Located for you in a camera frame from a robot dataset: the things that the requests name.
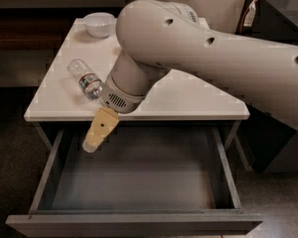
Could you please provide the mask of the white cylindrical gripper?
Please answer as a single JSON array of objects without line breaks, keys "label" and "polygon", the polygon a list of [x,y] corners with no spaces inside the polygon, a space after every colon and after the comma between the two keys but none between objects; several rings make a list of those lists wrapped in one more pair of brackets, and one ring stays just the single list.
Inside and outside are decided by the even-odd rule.
[{"label": "white cylindrical gripper", "polygon": [[107,107],[96,111],[82,148],[88,153],[95,152],[118,125],[117,113],[127,114],[136,110],[153,85],[169,71],[166,67],[136,61],[121,51],[102,90],[101,99]]}]

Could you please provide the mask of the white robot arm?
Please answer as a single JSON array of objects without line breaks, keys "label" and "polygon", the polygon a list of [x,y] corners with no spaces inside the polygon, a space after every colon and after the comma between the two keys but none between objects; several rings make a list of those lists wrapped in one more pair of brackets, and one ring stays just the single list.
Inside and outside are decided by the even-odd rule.
[{"label": "white robot arm", "polygon": [[82,147],[93,153],[152,86],[176,69],[209,82],[298,131],[298,46],[203,27],[185,4],[136,0],[115,27],[121,46]]}]

